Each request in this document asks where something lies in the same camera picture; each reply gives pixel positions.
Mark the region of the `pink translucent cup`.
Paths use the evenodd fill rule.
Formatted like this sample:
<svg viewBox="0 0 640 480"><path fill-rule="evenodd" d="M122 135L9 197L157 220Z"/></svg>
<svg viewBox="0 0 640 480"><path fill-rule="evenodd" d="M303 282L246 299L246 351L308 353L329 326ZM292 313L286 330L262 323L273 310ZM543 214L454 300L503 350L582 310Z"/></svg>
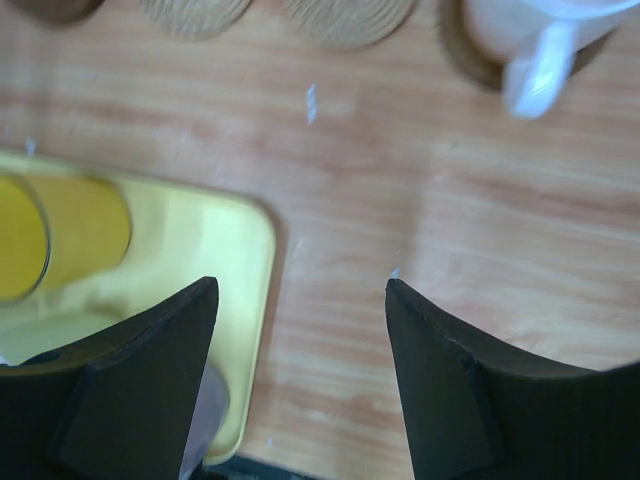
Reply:
<svg viewBox="0 0 640 480"><path fill-rule="evenodd" d="M472 39L505 62L501 90L506 109L527 119L553 106L579 50L611 33L638 9L638 0L463 3Z"/></svg>

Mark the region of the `large woven rattan coaster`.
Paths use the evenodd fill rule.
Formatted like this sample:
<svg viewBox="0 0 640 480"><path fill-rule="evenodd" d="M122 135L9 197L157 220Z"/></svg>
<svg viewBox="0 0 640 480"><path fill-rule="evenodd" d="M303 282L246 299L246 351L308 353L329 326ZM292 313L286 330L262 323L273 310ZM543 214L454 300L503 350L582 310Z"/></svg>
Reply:
<svg viewBox="0 0 640 480"><path fill-rule="evenodd" d="M250 0L143 0L139 6L165 32L199 40L227 30L250 3Z"/></svg>

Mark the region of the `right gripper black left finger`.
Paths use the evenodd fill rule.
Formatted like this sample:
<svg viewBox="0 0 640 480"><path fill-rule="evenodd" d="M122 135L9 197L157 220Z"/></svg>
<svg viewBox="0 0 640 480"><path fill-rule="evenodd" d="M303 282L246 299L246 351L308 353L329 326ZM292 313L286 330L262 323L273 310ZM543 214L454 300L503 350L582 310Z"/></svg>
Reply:
<svg viewBox="0 0 640 480"><path fill-rule="evenodd" d="M1 368L4 479L176 479L216 323L203 277L158 305Z"/></svg>

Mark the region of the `small woven rattan coaster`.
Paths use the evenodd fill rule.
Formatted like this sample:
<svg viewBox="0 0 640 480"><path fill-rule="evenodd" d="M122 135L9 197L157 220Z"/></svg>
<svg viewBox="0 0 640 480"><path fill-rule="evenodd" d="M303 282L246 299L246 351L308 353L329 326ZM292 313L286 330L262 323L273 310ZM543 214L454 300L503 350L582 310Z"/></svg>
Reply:
<svg viewBox="0 0 640 480"><path fill-rule="evenodd" d="M413 0L283 1L284 13L314 45L354 51L374 45L397 30L415 7Z"/></svg>

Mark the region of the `yellow transparent cup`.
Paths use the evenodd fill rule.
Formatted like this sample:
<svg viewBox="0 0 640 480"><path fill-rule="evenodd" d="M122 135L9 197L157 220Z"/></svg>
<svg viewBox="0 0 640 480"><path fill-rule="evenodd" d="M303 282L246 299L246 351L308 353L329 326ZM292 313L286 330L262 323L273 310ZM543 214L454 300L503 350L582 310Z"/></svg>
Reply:
<svg viewBox="0 0 640 480"><path fill-rule="evenodd" d="M1 303L112 269L132 237L112 183L77 175L1 174Z"/></svg>

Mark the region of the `purple translucent mug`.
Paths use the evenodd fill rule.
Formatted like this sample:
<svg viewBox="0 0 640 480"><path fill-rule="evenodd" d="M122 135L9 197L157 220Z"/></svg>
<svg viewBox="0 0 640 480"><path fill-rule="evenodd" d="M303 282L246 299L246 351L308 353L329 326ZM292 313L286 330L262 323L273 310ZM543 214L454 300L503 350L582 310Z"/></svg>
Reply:
<svg viewBox="0 0 640 480"><path fill-rule="evenodd" d="M202 462L221 429L229 408L227 384L219 370L205 364L180 468L180 479L189 479Z"/></svg>

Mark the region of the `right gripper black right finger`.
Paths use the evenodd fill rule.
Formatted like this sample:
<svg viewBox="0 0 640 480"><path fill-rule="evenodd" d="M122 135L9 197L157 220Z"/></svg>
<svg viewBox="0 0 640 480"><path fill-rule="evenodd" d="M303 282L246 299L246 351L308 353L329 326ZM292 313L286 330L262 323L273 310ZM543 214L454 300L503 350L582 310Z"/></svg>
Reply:
<svg viewBox="0 0 640 480"><path fill-rule="evenodd" d="M595 371L514 347L404 281L385 312L418 479L635 479L639 366Z"/></svg>

